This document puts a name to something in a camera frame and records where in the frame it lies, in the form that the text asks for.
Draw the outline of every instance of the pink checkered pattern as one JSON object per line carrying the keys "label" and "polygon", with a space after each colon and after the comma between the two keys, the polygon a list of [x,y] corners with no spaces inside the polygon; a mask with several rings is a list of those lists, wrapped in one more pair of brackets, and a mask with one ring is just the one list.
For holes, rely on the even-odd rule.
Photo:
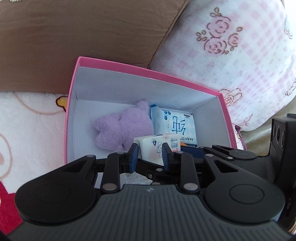
{"label": "pink checkered pattern", "polygon": [[296,95],[286,17],[279,0],[193,0],[151,69],[221,91],[233,124],[253,130]]}

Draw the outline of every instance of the small tissue pack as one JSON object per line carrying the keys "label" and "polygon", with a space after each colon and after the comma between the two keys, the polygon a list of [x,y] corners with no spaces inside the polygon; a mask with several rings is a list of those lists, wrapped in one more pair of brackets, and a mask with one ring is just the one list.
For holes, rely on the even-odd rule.
{"label": "small tissue pack", "polygon": [[136,137],[134,143],[139,146],[139,158],[163,166],[162,144],[168,143],[172,151],[180,151],[179,134],[163,134]]}
{"label": "small tissue pack", "polygon": [[151,119],[154,134],[176,133],[180,134],[181,142],[197,145],[193,115],[185,111],[161,109],[151,106]]}

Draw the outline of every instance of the pink box edge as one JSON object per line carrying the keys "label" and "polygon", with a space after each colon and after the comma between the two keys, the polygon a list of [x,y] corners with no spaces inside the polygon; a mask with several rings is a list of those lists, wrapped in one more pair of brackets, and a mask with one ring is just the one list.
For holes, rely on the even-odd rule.
{"label": "pink box edge", "polygon": [[142,77],[152,78],[152,79],[184,86],[187,88],[191,88],[194,90],[205,92],[210,95],[217,96],[218,100],[221,104],[222,112],[223,112],[223,115],[225,118],[226,127],[228,130],[228,135],[229,135],[229,140],[230,140],[230,145],[232,148],[237,148],[237,143],[235,140],[235,135],[234,135],[230,115],[228,112],[228,108],[227,108],[226,103],[224,101],[224,97],[220,92],[209,89],[204,86],[201,86],[199,84],[189,82],[187,80],[182,80],[177,77],[173,77],[173,76],[170,76],[167,74],[159,73],[159,72],[156,72],[153,70],[144,69],[144,68],[133,66],[133,65],[122,64],[122,63],[118,63],[118,62],[112,62],[112,61],[108,61],[108,60],[95,59],[95,58],[89,58],[89,57],[78,57],[75,68],[74,68],[74,73],[72,76],[71,84],[70,84],[68,103],[67,103],[67,108],[66,108],[65,130],[64,130],[64,164],[67,164],[67,134],[68,134],[67,133],[67,126],[68,126],[68,113],[69,113],[69,106],[70,106],[69,102],[71,99],[73,84],[74,84],[74,80],[76,77],[78,67],[104,69],[104,70],[116,71],[116,72],[121,72],[121,73],[126,73],[126,74],[138,75],[138,76],[142,76]]}

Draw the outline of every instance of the ribbed surface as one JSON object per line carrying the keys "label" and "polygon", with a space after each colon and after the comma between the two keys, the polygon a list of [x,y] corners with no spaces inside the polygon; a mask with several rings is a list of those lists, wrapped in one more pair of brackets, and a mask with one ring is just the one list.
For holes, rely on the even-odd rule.
{"label": "ribbed surface", "polygon": [[275,222],[239,226],[212,215],[197,196],[174,185],[125,185],[104,195],[83,218],[55,227],[24,223],[13,241],[282,241],[291,236]]}

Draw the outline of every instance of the blue and white wipes package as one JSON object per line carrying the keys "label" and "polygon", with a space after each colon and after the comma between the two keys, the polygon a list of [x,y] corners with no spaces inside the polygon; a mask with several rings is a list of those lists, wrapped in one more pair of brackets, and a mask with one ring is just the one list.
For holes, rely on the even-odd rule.
{"label": "blue and white wipes package", "polygon": [[193,115],[189,112],[161,109],[151,106],[151,119],[154,134],[180,134],[180,141],[185,144],[197,145]]}

